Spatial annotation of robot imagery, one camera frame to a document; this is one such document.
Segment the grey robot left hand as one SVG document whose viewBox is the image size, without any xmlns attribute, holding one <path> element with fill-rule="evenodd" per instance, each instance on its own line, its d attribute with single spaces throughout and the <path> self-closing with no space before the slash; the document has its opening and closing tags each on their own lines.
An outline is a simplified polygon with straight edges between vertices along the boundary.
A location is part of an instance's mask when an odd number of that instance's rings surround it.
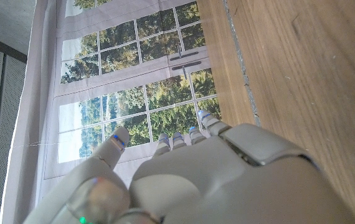
<svg viewBox="0 0 355 224">
<path fill-rule="evenodd" d="M 114 168 L 129 141 L 112 133 L 27 216 L 27 223 L 355 223 L 305 150 L 252 124 L 201 110 L 209 132 L 159 137 L 131 184 Z"/>
</svg>

